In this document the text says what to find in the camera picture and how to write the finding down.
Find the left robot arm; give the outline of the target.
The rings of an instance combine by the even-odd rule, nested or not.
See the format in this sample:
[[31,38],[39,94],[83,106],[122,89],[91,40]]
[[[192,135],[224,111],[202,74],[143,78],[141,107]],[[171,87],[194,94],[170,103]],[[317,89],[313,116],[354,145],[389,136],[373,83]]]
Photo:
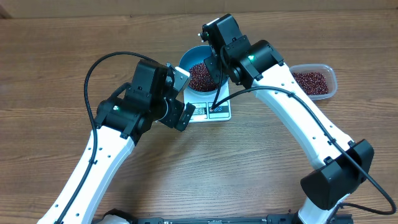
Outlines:
[[180,67],[140,60],[132,82],[99,104],[81,159],[39,223],[91,223],[115,173],[153,122],[185,130],[195,107],[176,97],[190,80]]

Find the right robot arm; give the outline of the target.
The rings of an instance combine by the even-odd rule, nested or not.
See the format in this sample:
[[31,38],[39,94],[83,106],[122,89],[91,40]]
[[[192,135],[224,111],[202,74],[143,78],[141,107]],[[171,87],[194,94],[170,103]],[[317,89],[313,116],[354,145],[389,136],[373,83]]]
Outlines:
[[337,128],[300,88],[281,54],[266,40],[251,44],[231,14],[204,24],[199,35],[231,81],[251,90],[279,117],[313,167],[300,181],[307,198],[295,221],[330,222],[366,180],[373,147]]

